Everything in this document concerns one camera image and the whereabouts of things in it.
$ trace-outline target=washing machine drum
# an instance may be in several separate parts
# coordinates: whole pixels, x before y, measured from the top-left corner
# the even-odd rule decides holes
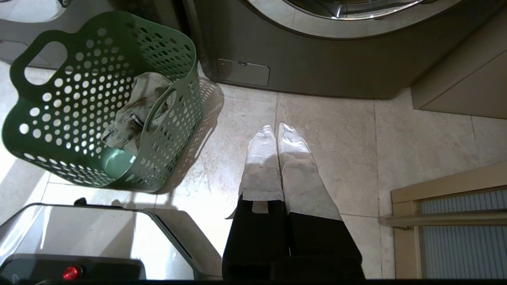
[[[321,18],[367,20],[399,12],[423,0],[285,0],[295,8]]]

